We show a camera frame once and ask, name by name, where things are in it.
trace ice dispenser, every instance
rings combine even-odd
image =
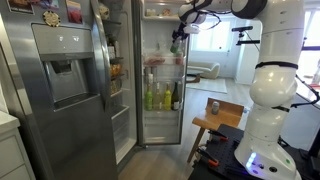
[[[91,31],[35,24],[32,28],[54,107],[98,95]]]

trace refrigerator handle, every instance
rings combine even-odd
[[[104,81],[105,83],[109,82],[110,80],[110,62],[109,62],[109,56],[108,56],[108,46],[107,46],[107,40],[105,37],[105,32],[103,28],[102,19],[99,12],[99,2],[98,0],[91,0],[91,7],[92,11],[97,23],[98,31],[99,31],[99,37],[101,42],[101,49],[102,49],[102,55],[103,55],[103,64],[104,64]],[[110,94],[111,90],[109,86],[105,85],[106,87],[101,88],[104,92],[102,92],[102,98],[103,98],[103,105],[105,108],[105,111],[109,108],[108,103],[110,100]]]

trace open refrigerator door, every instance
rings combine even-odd
[[[171,53],[185,1],[141,1],[141,145],[179,144],[185,94],[186,40]]]

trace green bottle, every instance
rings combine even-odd
[[[151,111],[152,110],[152,91],[151,91],[151,84],[148,84],[148,88],[147,88],[147,92],[144,96],[145,99],[145,107],[147,111]]]
[[[167,83],[167,90],[164,92],[164,109],[171,110],[171,91],[170,85]]]

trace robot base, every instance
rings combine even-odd
[[[215,137],[214,140],[208,144],[206,151],[209,152],[213,157],[218,158],[219,165],[217,167],[208,168],[207,159],[205,157],[202,157],[201,161],[198,162],[194,167],[195,169],[189,179],[212,179],[213,177],[219,176],[222,177],[222,179],[229,180],[260,180],[261,178],[250,175],[246,171],[244,166],[241,165],[234,156],[235,149],[238,147],[239,142],[244,135],[244,132],[240,129],[233,128],[224,124],[219,127],[218,131],[228,136],[229,140],[220,141],[217,137]],[[297,163],[297,169],[301,173],[303,179],[313,180],[308,169],[308,161],[301,156],[301,153],[307,152],[295,149],[290,146],[285,147],[284,149],[291,155],[291,157],[293,157],[294,161]]]
[[[292,157],[276,142],[265,142],[248,132],[235,150],[236,159],[252,176],[272,180],[301,180]]]

